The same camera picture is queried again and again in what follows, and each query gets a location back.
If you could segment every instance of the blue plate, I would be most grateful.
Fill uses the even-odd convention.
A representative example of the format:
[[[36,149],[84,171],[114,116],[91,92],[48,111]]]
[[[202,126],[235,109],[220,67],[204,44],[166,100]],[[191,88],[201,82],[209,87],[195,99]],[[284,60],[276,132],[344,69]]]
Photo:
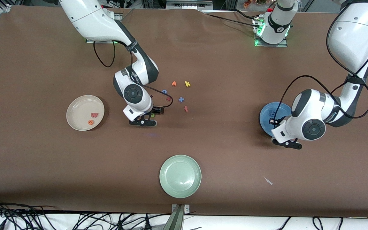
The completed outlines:
[[[276,109],[278,108],[279,102],[272,102],[264,106],[261,110],[261,113],[259,115],[259,122],[262,127],[262,129],[271,137],[273,137],[273,134],[271,130],[273,129],[273,125],[269,124],[269,119],[273,118],[275,116]],[[278,113],[276,114],[276,119],[283,118],[284,116],[290,116],[292,115],[292,109],[284,104],[281,103]]]

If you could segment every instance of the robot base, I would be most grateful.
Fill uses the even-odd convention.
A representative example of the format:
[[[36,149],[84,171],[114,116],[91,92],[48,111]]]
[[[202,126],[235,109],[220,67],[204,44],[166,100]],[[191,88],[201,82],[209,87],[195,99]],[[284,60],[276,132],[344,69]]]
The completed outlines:
[[[137,117],[134,121],[129,121],[129,124],[131,125],[138,125],[138,126],[151,126],[154,127],[157,125],[157,121],[151,120],[151,115],[154,114],[163,114],[164,108],[159,106],[153,106],[153,109],[149,111],[148,113],[144,114],[143,116]]]
[[[257,34],[254,34],[254,40],[255,40],[255,46],[263,46],[263,47],[287,47],[288,46],[288,43],[286,42],[286,38],[284,38],[278,44],[269,44],[269,43],[264,42],[262,38],[257,36]]]
[[[286,42],[286,37],[283,38],[283,40],[278,44],[269,44],[267,42],[264,42],[263,39],[257,35],[258,32],[262,29],[262,23],[263,23],[263,17],[264,15],[261,14],[259,17],[256,17],[252,19],[253,25],[259,25],[260,27],[254,27],[254,40],[255,40],[255,46],[263,46],[263,47],[287,47],[288,44]]]

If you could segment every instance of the black cable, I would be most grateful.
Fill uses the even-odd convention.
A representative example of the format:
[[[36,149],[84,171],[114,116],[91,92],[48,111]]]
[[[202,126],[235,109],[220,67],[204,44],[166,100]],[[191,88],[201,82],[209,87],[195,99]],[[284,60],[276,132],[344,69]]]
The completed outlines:
[[[101,225],[101,224],[95,224],[97,221],[101,220],[102,218],[106,217],[106,216],[109,216],[110,213],[107,213],[107,214],[104,214],[102,215],[102,217],[100,217],[99,219],[96,219],[95,221],[93,221],[89,226],[85,227],[85,230],[87,230],[88,228],[90,227],[93,227],[93,226],[97,226],[97,225]]]
[[[105,228],[101,224],[93,224],[93,225],[90,225],[89,227],[95,227],[95,226],[100,226],[102,227],[102,230],[105,230]]]
[[[248,16],[248,15],[244,14],[244,13],[243,13],[241,10],[239,10],[239,9],[230,9],[229,11],[236,11],[236,12],[240,13],[242,16],[246,17],[247,19],[254,19],[254,17],[256,17],[256,16],[253,16],[253,17]]]
[[[339,228],[337,228],[337,230],[340,230],[342,224],[343,224],[343,217],[340,217],[340,224],[339,224]]]
[[[286,221],[283,223],[282,227],[281,227],[281,228],[278,228],[278,230],[283,230],[283,229],[285,228],[286,224],[288,223],[288,221],[289,221],[291,218],[292,218],[292,217],[288,217],[288,218],[286,219]]]
[[[111,3],[113,6],[115,6],[115,7],[117,7],[117,8],[120,8],[119,6],[117,6],[116,4],[114,4],[114,3]]]
[[[368,58],[366,59],[366,61],[363,63],[363,65],[359,68],[359,70],[357,70],[356,73],[354,73],[353,71],[349,70],[347,67],[345,67],[340,61],[338,61],[336,59],[336,57],[332,54],[331,50],[330,50],[330,47],[329,47],[329,36],[330,36],[330,32],[332,30],[332,27],[333,25],[336,23],[337,19],[340,17],[340,15],[342,15],[343,12],[345,12],[345,10],[351,5],[351,3],[347,4],[340,12],[339,14],[337,15],[337,17],[333,20],[332,24],[330,25],[329,27],[329,30],[327,31],[327,35],[326,35],[326,48],[327,48],[327,52],[329,53],[329,55],[332,57],[332,59],[340,66],[342,67],[343,69],[345,69],[346,71],[348,71],[350,74],[352,74],[352,77],[356,77],[356,78],[359,78],[359,76],[357,75],[364,67],[365,65],[368,63]],[[347,80],[345,80],[344,83],[342,83],[340,86],[336,87],[332,93],[339,89],[340,87],[342,87],[344,84],[346,84]],[[367,89],[368,91],[368,86],[367,84],[364,84],[364,87]],[[351,116],[349,114],[347,114],[345,111],[343,111],[341,108],[340,110],[343,112],[343,114],[348,117],[348,118],[352,118],[352,119],[357,119],[357,118],[362,118],[364,117],[365,115],[368,114],[368,109],[364,112],[364,114],[362,114],[361,116],[357,116],[357,117],[354,117],[354,116]]]
[[[113,225],[114,227],[117,227],[117,225],[116,225],[116,224],[110,223],[110,222],[108,222],[107,220],[104,220],[104,219],[100,219],[100,218],[97,218],[97,217],[89,216],[88,214],[83,214],[83,213],[79,213],[79,215],[83,215],[83,216],[85,216],[85,217],[89,217],[89,218],[92,218],[92,219],[96,219],[96,220],[104,221],[104,222],[106,222],[106,223],[108,223],[108,224],[110,224],[110,225]]]
[[[133,67],[133,54],[132,54],[131,52],[130,52],[130,66],[131,66],[131,67]],[[158,92],[158,93],[161,93],[161,94],[163,94],[163,95],[165,95],[165,96],[168,96],[168,97],[171,99],[171,102],[170,102],[170,104],[169,104],[169,105],[167,105],[167,106],[162,106],[162,108],[167,108],[167,107],[170,107],[170,106],[172,105],[172,103],[173,103],[174,99],[172,98],[172,96],[168,95],[167,93],[163,93],[162,91],[157,90],[157,89],[155,89],[155,88],[153,88],[153,87],[150,87],[150,86],[147,86],[147,85],[143,85],[143,84],[138,84],[138,85],[140,85],[140,86],[142,86],[142,87],[146,87],[146,88],[151,89],[151,90],[154,90],[154,91],[156,91],[156,92]]]
[[[236,21],[236,20],[232,20],[232,19],[226,19],[226,18],[223,18],[223,17],[211,15],[211,14],[207,14],[207,15],[209,15],[211,17],[218,18],[218,19],[224,19],[224,20],[227,20],[227,21],[236,22],[236,23],[240,23],[240,24],[244,24],[244,25],[250,25],[250,26],[253,26],[253,27],[259,27],[258,25],[253,25],[253,24],[250,24],[250,23],[240,22],[240,21]]]
[[[315,219],[318,219],[319,220],[319,223],[320,223],[320,228],[317,227],[317,225],[315,224],[314,220]],[[312,218],[312,223],[313,223],[313,226],[317,229],[317,230],[323,230],[323,224],[322,224],[322,221],[320,220],[319,217],[313,217]]]
[[[137,218],[137,219],[135,219],[135,220],[129,221],[129,222],[127,222],[127,223],[123,224],[123,226],[124,226],[124,225],[128,225],[128,224],[131,224],[131,223],[133,223],[133,222],[136,222],[136,221],[138,221],[138,220],[140,220],[140,219],[145,219],[145,217],[139,217],[139,218]]]
[[[96,57],[99,59],[100,63],[102,63],[102,65],[104,67],[111,67],[114,63],[114,58],[116,57],[116,46],[114,45],[114,41],[111,41],[111,43],[113,44],[113,60],[111,61],[111,64],[110,65],[106,65],[103,63],[103,61],[100,59],[99,55],[97,54],[96,52],[96,41],[93,41],[93,50],[95,51],[95,54],[96,54]]]
[[[165,215],[171,215],[171,214],[158,214],[158,215],[149,217],[148,219],[155,218],[155,217],[160,217],[160,216],[165,216]],[[131,227],[129,230],[133,230],[133,228],[137,227],[137,225],[143,223],[144,221],[146,221],[146,220],[140,221],[139,223],[137,223],[136,225],[134,225],[133,227]]]
[[[134,214],[136,214],[136,213],[130,213],[128,216],[124,217],[123,220],[121,220],[121,221],[122,222],[126,221],[128,218],[130,218]]]
[[[88,220],[88,219],[89,219],[90,217],[92,217],[93,215],[95,215],[95,214],[92,214],[91,216],[89,216],[89,214],[88,214],[88,215],[84,216],[82,219],[78,220],[78,221],[76,222],[75,226],[73,226],[72,230],[77,230],[77,229],[78,229],[78,227],[79,227],[83,222],[85,222],[86,220]]]
[[[109,215],[109,218],[110,218],[110,223],[113,223],[113,220],[111,219],[111,215]]]
[[[149,221],[149,215],[147,213],[146,213],[145,221],[146,221],[146,225],[144,226],[144,230],[152,230],[152,227]]]
[[[280,99],[280,102],[279,102],[279,105],[278,105],[278,107],[276,108],[276,111],[275,111],[275,116],[274,116],[274,118],[273,119],[275,119],[276,120],[276,114],[278,113],[278,110],[279,110],[279,107],[280,107],[280,104],[282,103],[282,101],[283,101],[283,98],[284,98],[284,96],[285,96],[285,94],[286,94],[286,92],[289,90],[289,88],[290,88],[290,86],[293,84],[293,83],[295,83],[295,81],[296,80],[298,80],[299,78],[302,78],[302,77],[309,77],[309,78],[311,78],[311,79],[313,79],[313,80],[315,80],[330,96],[331,96],[331,98],[333,99],[333,101],[339,106],[339,109],[340,109],[340,111],[346,116],[346,117],[348,117],[348,118],[352,118],[352,119],[358,119],[358,118],[362,118],[362,117],[364,117],[365,115],[367,115],[367,113],[368,113],[368,109],[367,109],[367,111],[366,112],[364,112],[364,114],[362,114],[361,116],[357,116],[357,117],[354,117],[354,116],[351,116],[351,115],[349,115],[349,114],[347,114],[345,111],[343,111],[343,109],[341,108],[341,105],[340,105],[340,102],[338,102],[337,101],[337,99],[332,95],[332,93],[326,88],[326,86],[324,86],[318,79],[316,79],[315,77],[313,77],[313,76],[310,76],[310,75],[302,75],[302,76],[299,76],[299,77],[296,77],[289,85],[288,85],[288,87],[286,88],[286,90],[285,90],[285,92],[283,93],[283,95],[282,95],[282,98]]]
[[[19,215],[18,213],[16,213],[14,210],[10,210],[10,209],[6,209],[6,208],[0,208],[0,210],[2,210],[2,211],[6,211],[6,212],[8,212],[8,213],[10,213],[10,214],[13,214],[12,216],[7,216],[6,214],[5,214],[5,218],[8,220],[8,221],[10,221],[10,222],[12,222],[16,227],[18,227],[19,229],[22,229],[18,224],[16,224],[16,222],[13,220],[13,218],[14,217],[19,217],[19,218],[21,218],[24,222],[25,222],[25,227],[27,228],[27,229],[32,229],[32,230],[35,230],[35,227],[31,224],[31,223],[29,223],[29,221],[28,220],[26,220],[26,218],[25,217],[23,217],[22,215]]]
[[[6,207],[8,207],[9,205],[11,205],[11,206],[19,206],[19,207],[25,207],[25,208],[29,208],[29,209],[31,209],[34,213],[35,213],[35,216],[33,216],[32,214],[30,214],[30,215],[28,215],[27,217],[28,217],[28,220],[29,220],[29,222],[30,223],[32,223],[32,220],[30,220],[30,218],[29,218],[29,216],[31,216],[32,217],[32,219],[33,219],[33,221],[35,221],[35,223],[37,224],[37,226],[38,226],[38,228],[42,228],[42,224],[41,224],[41,219],[39,218],[39,216],[38,216],[38,213],[36,212],[36,209],[35,209],[35,207],[34,206],[30,206],[30,205],[24,205],[24,204],[17,204],[17,203],[7,203],[7,202],[0,202],[0,206],[2,206],[3,207],[3,205],[5,205]]]
[[[54,230],[57,230],[57,229],[53,226],[53,224],[51,223],[51,221],[49,220],[49,218],[46,216],[46,214],[45,214],[45,210],[43,209],[43,207],[42,207],[42,206],[39,206],[39,208],[41,208],[42,214],[44,215],[45,219],[48,221],[48,223],[50,224],[50,226],[51,226]]]

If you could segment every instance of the brown table surface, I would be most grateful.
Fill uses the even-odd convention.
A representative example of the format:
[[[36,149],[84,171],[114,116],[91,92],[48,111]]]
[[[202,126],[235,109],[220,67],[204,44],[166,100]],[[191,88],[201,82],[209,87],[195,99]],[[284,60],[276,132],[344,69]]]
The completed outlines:
[[[254,47],[249,26],[196,10],[134,10],[123,23],[159,67],[151,86],[175,98],[157,127],[142,128],[128,124],[112,85],[130,63],[121,45],[105,68],[60,7],[13,6],[0,17],[0,200],[77,211],[163,213],[185,203],[197,214],[368,216],[368,115],[327,126],[302,150],[272,145],[258,121],[299,75],[330,89],[343,82],[346,72],[325,44],[335,16],[298,13],[289,47],[263,48]],[[110,63],[111,44],[97,50]],[[307,88],[321,90],[302,79],[285,103]],[[149,93],[155,104],[168,103]],[[105,118],[80,132],[65,114],[86,94],[103,100]],[[367,106],[365,91],[357,112]],[[176,154],[193,157],[203,174],[185,199],[159,183],[162,163]]]

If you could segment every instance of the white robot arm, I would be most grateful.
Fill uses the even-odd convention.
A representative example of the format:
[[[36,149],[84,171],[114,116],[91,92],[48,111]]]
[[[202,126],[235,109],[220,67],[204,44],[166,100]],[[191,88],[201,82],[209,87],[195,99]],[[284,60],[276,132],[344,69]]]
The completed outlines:
[[[297,11],[296,0],[277,0],[272,12],[260,16],[264,23],[262,28],[257,30],[257,36],[268,44],[280,43],[285,38]]]
[[[157,79],[158,67],[136,39],[118,20],[110,17],[97,0],[60,0],[64,12],[76,30],[92,41],[117,41],[137,58],[132,65],[114,74],[117,93],[127,103],[123,112],[133,122],[153,109],[152,99],[142,87]]]
[[[272,129],[274,144],[298,138],[317,140],[326,126],[340,127],[354,116],[357,101],[368,76],[368,0],[349,0],[330,28],[329,47],[340,62],[357,75],[349,73],[342,93],[335,97],[307,89],[292,104],[292,116],[282,119]]]

